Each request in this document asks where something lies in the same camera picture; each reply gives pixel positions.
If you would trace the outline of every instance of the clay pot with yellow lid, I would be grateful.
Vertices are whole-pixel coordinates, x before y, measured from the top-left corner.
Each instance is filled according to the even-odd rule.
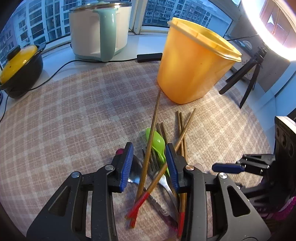
[[[21,49],[18,45],[8,53],[8,62],[0,75],[0,89],[9,97],[22,97],[36,83],[43,69],[41,52],[45,46],[29,45]]]

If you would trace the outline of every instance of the green spoon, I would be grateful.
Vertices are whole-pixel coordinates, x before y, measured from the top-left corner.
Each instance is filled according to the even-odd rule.
[[[146,129],[146,138],[148,140],[150,134],[150,128]],[[157,132],[154,131],[154,136],[152,140],[152,148],[153,150],[158,154],[159,159],[161,160],[162,164],[166,162],[165,158],[165,140],[162,138],[162,136]]]

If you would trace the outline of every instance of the tripod leg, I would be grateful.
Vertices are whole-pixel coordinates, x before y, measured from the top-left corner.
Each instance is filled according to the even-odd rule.
[[[243,67],[239,69],[235,74],[228,78],[229,82],[219,91],[219,94],[222,95],[228,91],[236,82],[238,82],[246,73],[250,71],[257,61],[254,58],[251,58]]]
[[[254,74],[253,74],[253,76],[252,76],[252,78],[251,78],[251,81],[250,81],[250,83],[249,83],[249,85],[248,85],[248,88],[247,88],[247,90],[246,90],[246,93],[244,94],[244,97],[242,98],[242,101],[240,102],[240,105],[239,105],[239,108],[240,108],[240,109],[242,108],[243,104],[245,103],[245,101],[246,101],[248,95],[249,95],[250,92],[251,92],[251,89],[253,88],[253,86],[254,86],[254,84],[255,84],[255,82],[256,82],[256,80],[257,80],[257,77],[258,77],[258,74],[259,74],[259,71],[260,71],[260,66],[261,66],[261,64],[257,64],[257,65],[256,65],[256,68],[255,68]]]

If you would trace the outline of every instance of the silver bolt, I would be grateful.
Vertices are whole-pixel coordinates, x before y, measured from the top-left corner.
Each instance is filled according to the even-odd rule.
[[[227,175],[226,175],[226,173],[221,172],[221,173],[219,173],[219,177],[222,179],[226,179]]]
[[[186,170],[188,171],[193,171],[194,170],[194,166],[193,165],[186,165]]]
[[[79,175],[80,175],[79,172],[73,172],[73,173],[71,174],[71,177],[73,177],[73,178],[77,178],[77,177],[79,177]]]
[[[108,164],[105,166],[105,170],[107,170],[107,171],[111,171],[111,170],[113,170],[113,168],[114,168],[114,166],[111,164]]]

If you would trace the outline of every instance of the checkered tablecloth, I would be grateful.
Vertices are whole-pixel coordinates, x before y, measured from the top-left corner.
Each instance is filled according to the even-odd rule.
[[[0,124],[0,201],[22,233],[71,172],[95,172],[126,142],[134,144],[141,159],[158,92],[158,67],[159,62],[107,64],[41,87],[6,113]],[[238,108],[238,90],[218,94],[224,85],[221,80],[203,98],[185,105],[161,94],[158,122],[165,123],[172,142],[178,133],[175,112],[182,111],[187,121],[197,108],[186,135],[188,157],[206,171],[244,153],[270,153],[251,109],[246,104]],[[248,186],[259,181],[245,173],[233,178]],[[113,195],[119,240],[158,241],[172,235],[148,203],[135,229],[128,229],[124,215],[135,193],[136,187],[128,184],[124,193]],[[173,215],[165,191],[158,188],[152,194]]]

